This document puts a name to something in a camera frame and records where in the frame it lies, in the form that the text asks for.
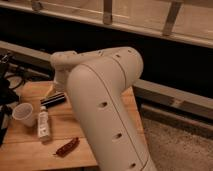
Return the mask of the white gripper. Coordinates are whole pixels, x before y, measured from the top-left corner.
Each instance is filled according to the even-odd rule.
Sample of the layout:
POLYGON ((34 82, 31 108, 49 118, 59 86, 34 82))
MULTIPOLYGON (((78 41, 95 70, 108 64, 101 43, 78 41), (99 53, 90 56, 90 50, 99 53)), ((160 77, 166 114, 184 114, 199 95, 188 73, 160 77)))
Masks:
POLYGON ((45 96, 49 97, 56 92, 64 92, 66 89, 67 77, 69 72, 66 70, 56 70, 53 83, 46 92, 45 96))

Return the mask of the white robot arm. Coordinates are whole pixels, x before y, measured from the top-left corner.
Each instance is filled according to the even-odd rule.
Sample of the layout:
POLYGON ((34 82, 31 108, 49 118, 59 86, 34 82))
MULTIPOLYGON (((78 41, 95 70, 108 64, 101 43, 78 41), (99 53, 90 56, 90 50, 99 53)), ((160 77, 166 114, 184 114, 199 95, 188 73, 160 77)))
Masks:
POLYGON ((157 171, 121 94, 141 76, 132 47, 55 52, 54 88, 65 92, 101 171, 157 171))

